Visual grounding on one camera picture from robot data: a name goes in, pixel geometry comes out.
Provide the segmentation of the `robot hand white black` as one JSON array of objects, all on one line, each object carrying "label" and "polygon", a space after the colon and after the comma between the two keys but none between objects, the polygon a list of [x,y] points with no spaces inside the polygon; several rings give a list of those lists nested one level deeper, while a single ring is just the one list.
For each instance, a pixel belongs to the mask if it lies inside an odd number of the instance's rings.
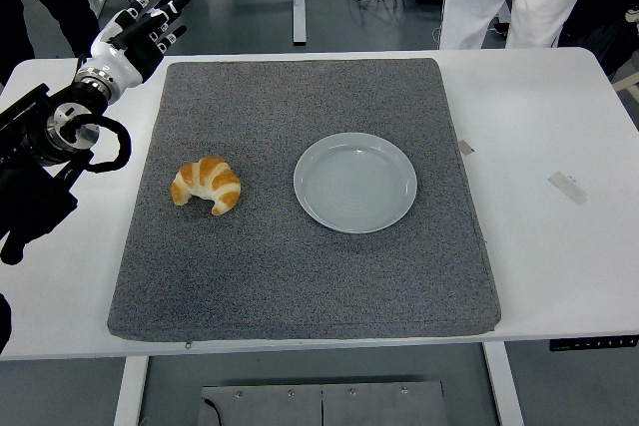
[{"label": "robot hand white black", "polygon": [[74,81],[97,89],[110,104],[154,74],[187,31],[174,23],[191,0],[134,0],[106,24]]}]

